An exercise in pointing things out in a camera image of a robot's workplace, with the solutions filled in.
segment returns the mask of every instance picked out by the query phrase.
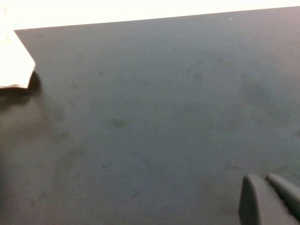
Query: gray plastic object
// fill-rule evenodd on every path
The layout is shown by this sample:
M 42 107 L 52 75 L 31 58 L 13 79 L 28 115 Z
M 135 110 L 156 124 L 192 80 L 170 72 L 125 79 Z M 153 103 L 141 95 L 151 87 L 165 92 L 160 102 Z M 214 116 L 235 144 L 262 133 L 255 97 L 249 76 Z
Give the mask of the gray plastic object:
M 268 174 L 268 183 L 275 189 L 290 213 L 300 221 L 300 188 L 277 174 Z
M 283 178 L 278 179 L 271 174 L 268 180 L 278 184 L 278 189 L 289 191 L 281 186 Z M 246 175 L 243 179 L 239 216 L 241 225 L 299 225 L 275 189 L 255 174 Z

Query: white paper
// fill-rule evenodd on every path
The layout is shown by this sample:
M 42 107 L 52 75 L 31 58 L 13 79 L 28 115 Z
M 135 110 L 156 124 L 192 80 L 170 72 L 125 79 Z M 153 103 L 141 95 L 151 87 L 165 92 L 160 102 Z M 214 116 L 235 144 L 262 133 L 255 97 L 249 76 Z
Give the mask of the white paper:
M 28 88 L 35 66 L 16 33 L 0 26 L 0 88 Z

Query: tabletop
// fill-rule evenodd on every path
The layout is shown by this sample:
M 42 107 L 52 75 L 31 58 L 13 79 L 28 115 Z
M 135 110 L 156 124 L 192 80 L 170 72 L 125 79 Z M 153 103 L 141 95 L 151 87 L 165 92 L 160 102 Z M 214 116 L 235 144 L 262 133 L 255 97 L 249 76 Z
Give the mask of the tabletop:
M 17 31 L 37 67 L 0 92 L 1 223 L 238 225 L 245 174 L 300 185 L 299 15 Z

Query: white wall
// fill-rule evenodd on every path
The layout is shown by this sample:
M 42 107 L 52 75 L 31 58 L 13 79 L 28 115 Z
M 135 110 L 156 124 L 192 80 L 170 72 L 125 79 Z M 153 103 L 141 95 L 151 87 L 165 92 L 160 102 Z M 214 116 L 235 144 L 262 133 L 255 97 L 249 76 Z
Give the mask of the white wall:
M 16 30 L 300 6 L 300 0 L 6 0 L 5 4 L 6 23 Z

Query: dark gray surface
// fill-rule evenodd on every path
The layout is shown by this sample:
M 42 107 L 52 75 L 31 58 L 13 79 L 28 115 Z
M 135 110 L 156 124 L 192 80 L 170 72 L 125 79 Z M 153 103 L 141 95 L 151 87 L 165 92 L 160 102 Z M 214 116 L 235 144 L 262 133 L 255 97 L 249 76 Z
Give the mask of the dark gray surface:
M 1 113 L 3 223 L 237 225 L 244 174 L 297 184 L 299 15 L 18 31 L 43 90 Z

